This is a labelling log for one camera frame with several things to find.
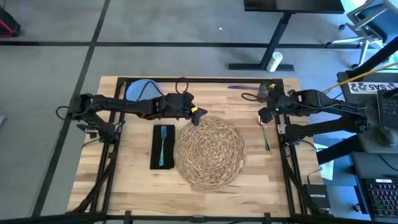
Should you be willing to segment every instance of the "keyboard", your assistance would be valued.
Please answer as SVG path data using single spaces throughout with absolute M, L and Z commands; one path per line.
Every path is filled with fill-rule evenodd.
M 377 92 L 380 124 L 388 128 L 398 128 L 398 97 L 386 97 L 387 91 Z
M 398 218 L 398 179 L 364 179 L 366 196 L 374 217 Z

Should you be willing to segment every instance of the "woven placemat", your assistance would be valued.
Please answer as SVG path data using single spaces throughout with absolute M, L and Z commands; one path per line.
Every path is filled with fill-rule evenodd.
M 174 145 L 174 162 L 182 177 L 202 189 L 231 183 L 242 171 L 246 147 L 238 130 L 225 120 L 202 117 L 186 125 Z

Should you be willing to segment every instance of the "fork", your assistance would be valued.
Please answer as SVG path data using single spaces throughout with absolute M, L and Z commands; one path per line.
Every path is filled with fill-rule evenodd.
M 163 166 L 164 165 L 164 159 L 163 159 L 163 148 L 164 148 L 164 139 L 166 139 L 167 137 L 167 129 L 166 126 L 162 125 L 162 134 L 161 134 L 161 138 L 162 138 L 162 150 L 160 151 L 160 159 L 159 159 L 159 166 Z

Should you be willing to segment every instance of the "sticker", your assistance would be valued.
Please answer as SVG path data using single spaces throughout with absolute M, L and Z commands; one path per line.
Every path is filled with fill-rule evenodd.
M 392 183 L 392 180 L 388 180 L 388 179 L 376 179 L 376 183 Z
M 348 86 L 352 94 L 376 94 L 378 90 L 398 88 L 398 83 L 349 82 Z

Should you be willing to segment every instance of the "floor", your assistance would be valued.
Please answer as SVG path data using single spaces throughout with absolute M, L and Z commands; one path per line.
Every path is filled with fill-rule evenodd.
M 0 45 L 0 219 L 28 217 L 62 125 L 55 109 L 67 105 L 78 78 L 82 93 L 95 93 L 101 76 L 293 77 L 302 89 L 324 90 L 336 74 L 356 63 L 359 50 L 278 49 L 296 72 L 229 71 L 228 63 L 258 62 L 259 48 L 89 47 L 99 42 L 267 43 L 279 13 L 244 12 L 243 0 L 13 0 L 5 9 L 21 24 L 12 40 L 69 42 L 75 46 Z M 97 26 L 109 3 L 103 26 Z M 343 0 L 346 10 L 353 8 Z M 297 14 L 284 44 L 325 44 L 353 35 L 339 31 L 344 15 Z M 335 89 L 330 96 L 340 93 Z M 318 114 L 319 122 L 334 117 Z M 323 138 L 344 138 L 331 133 Z M 73 123 L 63 147 L 43 214 L 63 213 L 80 157 L 84 134 Z

